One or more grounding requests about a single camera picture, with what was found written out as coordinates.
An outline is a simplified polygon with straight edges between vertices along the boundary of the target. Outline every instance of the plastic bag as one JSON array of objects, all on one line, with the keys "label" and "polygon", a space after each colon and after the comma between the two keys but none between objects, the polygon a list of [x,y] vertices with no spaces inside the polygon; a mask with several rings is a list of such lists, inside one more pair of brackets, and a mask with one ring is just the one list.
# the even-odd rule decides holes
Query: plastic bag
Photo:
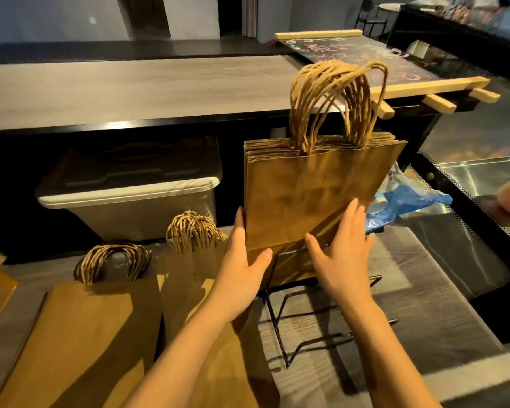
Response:
[{"label": "plastic bag", "polygon": [[417,211],[435,202],[450,205],[452,198],[406,177],[395,162],[368,208],[367,233],[393,222],[397,216]]}]

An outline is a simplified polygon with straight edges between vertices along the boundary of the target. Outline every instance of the white bin lid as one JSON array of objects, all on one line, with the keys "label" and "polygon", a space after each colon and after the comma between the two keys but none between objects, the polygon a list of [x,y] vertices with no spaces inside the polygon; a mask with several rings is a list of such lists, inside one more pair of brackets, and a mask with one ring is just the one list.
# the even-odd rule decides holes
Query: white bin lid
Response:
[{"label": "white bin lid", "polygon": [[216,137],[134,143],[105,151],[70,150],[42,180],[46,208],[73,208],[204,192],[222,177]]}]

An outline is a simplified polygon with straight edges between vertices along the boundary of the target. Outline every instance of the forearm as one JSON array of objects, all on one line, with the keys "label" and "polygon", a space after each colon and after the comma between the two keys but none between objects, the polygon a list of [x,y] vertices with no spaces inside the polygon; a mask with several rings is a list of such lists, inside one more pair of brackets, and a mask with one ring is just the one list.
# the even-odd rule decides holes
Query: forearm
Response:
[{"label": "forearm", "polygon": [[342,311],[359,347],[367,386],[375,408],[436,408],[422,376],[373,301]]},{"label": "forearm", "polygon": [[224,327],[224,322],[215,315],[211,302],[204,301],[157,360],[126,407],[179,408],[187,405],[198,372]]}]

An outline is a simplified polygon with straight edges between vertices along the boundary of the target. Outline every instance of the plastic storage bin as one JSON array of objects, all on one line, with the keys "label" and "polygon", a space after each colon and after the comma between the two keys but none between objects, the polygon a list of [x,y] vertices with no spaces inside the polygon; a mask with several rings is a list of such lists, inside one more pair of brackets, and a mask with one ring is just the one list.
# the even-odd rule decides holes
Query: plastic storage bin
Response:
[{"label": "plastic storage bin", "polygon": [[216,137],[70,150],[36,191],[41,205],[68,209],[105,241],[163,238],[173,217],[215,217],[222,177]]}]

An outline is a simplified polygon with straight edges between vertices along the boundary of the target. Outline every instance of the chair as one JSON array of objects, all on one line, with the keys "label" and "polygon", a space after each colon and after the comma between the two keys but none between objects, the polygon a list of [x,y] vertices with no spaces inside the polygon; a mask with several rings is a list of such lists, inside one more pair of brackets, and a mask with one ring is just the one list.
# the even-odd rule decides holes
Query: chair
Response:
[{"label": "chair", "polygon": [[357,16],[357,21],[355,22],[355,28],[357,28],[358,23],[363,23],[363,34],[364,29],[366,28],[367,24],[371,24],[370,32],[368,33],[368,36],[370,37],[372,34],[372,30],[374,29],[374,26],[376,24],[382,24],[382,33],[384,29],[386,28],[387,24],[387,18],[385,20],[378,20],[378,9],[376,9],[376,14],[374,15],[374,18],[369,19],[370,13],[374,10],[374,2],[372,0],[363,0],[363,2],[360,5],[359,15]]}]

